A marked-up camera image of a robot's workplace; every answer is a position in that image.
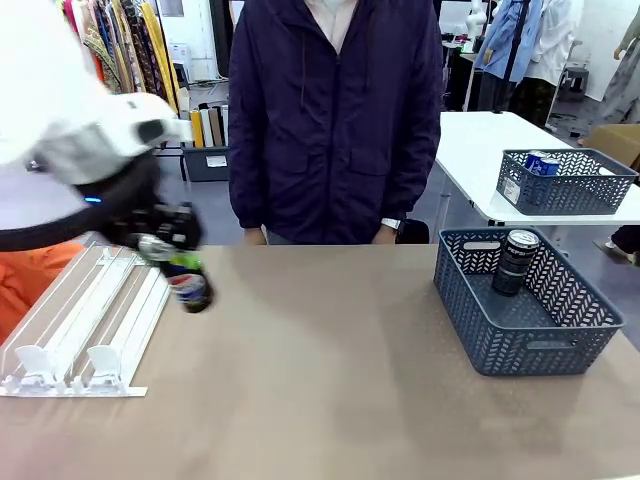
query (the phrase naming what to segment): white shirt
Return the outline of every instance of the white shirt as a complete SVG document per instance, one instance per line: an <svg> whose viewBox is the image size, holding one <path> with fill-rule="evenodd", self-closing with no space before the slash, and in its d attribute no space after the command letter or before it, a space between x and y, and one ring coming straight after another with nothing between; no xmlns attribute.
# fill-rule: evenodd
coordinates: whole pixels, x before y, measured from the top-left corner
<svg viewBox="0 0 640 480"><path fill-rule="evenodd" d="M558 85L580 24L584 0L547 0L526 77Z"/></svg>
<svg viewBox="0 0 640 480"><path fill-rule="evenodd" d="M305 0L316 23L340 53L358 0Z"/></svg>

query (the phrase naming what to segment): black pants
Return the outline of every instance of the black pants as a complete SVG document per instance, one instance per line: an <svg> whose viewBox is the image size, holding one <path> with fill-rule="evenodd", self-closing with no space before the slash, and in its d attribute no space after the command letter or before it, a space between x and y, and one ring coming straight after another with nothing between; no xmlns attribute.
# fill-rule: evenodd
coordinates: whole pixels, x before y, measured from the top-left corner
<svg viewBox="0 0 640 480"><path fill-rule="evenodd" d="M509 110L536 127L544 128L556 87L539 78L525 77L511 98Z"/></svg>
<svg viewBox="0 0 640 480"><path fill-rule="evenodd" d="M500 83L502 83L501 78L487 72L482 74L482 80L480 81L480 94L478 97L479 111L490 112L494 107L498 110L506 110L509 107L509 99L513 94L513 90L516 88L516 83L509 82L507 84L504 97L502 98L502 101L497 104L496 102L498 102Z"/></svg>
<svg viewBox="0 0 640 480"><path fill-rule="evenodd" d="M640 225L620 227L611 240L625 253L640 252Z"/></svg>

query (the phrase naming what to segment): jacket zipper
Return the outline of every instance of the jacket zipper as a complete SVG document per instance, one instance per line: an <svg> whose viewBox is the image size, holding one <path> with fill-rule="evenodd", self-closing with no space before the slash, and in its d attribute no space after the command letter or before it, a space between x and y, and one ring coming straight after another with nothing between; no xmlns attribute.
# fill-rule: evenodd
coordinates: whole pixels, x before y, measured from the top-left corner
<svg viewBox="0 0 640 480"><path fill-rule="evenodd" d="M331 215L331 171L333 169L333 138L335 136L336 118L338 115L338 103L339 103L339 86L340 86L340 55L336 55L336 68L333 75L333 92L331 97L331 129L329 135L329 148L327 149L327 178L326 178L326 195L324 205L324 240L326 243L327 232L329 230L330 215Z"/></svg>

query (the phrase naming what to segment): white rack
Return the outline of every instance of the white rack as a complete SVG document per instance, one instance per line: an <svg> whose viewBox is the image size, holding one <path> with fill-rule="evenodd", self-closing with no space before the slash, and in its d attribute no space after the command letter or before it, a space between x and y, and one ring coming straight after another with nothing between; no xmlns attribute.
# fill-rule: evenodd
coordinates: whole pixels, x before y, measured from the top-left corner
<svg viewBox="0 0 640 480"><path fill-rule="evenodd" d="M87 264L84 257L89 251L87 249L68 269L65 278L50 289L48 297L31 312L21 331L4 346L0 396L146 395L146 387L134 387L131 382L167 301L169 286L157 268L148 267L137 255L127 250L123 252L122 248L115 253L111 248L104 248L100 258L79 282L67 278L78 265ZM131 280L135 270L138 273ZM44 322L37 340L25 341L22 333L34 328L43 306L54 298L65 281L78 282L75 291L58 313ZM129 285L126 294L122 293L125 285ZM79 292L80 297L57 324L58 317ZM46 339L50 329L53 331ZM98 329L102 334L96 339ZM19 361L13 369L7 359L11 351Z"/></svg>

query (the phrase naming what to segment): light blue denim shirt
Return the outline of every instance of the light blue denim shirt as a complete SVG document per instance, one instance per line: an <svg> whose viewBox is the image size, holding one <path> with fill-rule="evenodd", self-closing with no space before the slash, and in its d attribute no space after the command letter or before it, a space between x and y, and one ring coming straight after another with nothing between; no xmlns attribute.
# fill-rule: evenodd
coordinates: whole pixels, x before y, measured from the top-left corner
<svg viewBox="0 0 640 480"><path fill-rule="evenodd" d="M511 42L518 23L518 16L522 10L522 0L504 0L498 10L498 15L493 20L491 28L478 52L474 66L499 78L504 78L507 68L507 60L511 52ZM522 30L522 38L518 47L516 61L511 71L512 82L520 83L527 71L527 66L536 46L536 38L542 16L542 0L531 0L529 14ZM490 48L493 55L488 65L484 63L484 53Z"/></svg>

